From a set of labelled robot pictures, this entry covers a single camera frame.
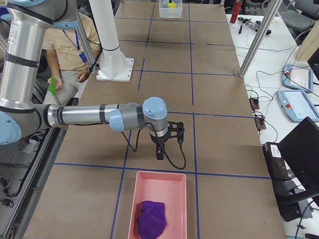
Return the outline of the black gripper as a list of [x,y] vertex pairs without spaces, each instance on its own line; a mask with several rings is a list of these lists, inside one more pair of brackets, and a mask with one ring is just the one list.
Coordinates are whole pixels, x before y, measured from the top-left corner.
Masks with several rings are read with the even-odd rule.
[[163,160],[164,144],[168,141],[168,136],[155,137],[151,135],[151,140],[156,144],[156,157],[157,160]]

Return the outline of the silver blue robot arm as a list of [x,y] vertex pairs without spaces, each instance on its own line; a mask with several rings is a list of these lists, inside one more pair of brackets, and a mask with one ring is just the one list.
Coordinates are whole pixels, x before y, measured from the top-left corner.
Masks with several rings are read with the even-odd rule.
[[157,159],[167,156],[164,143],[170,137],[170,127],[165,102],[159,97],[150,97],[142,105],[35,105],[32,93],[45,32],[49,28],[76,28],[76,1],[10,0],[6,6],[12,21],[0,81],[2,145],[49,127],[107,124],[112,131],[148,127]]

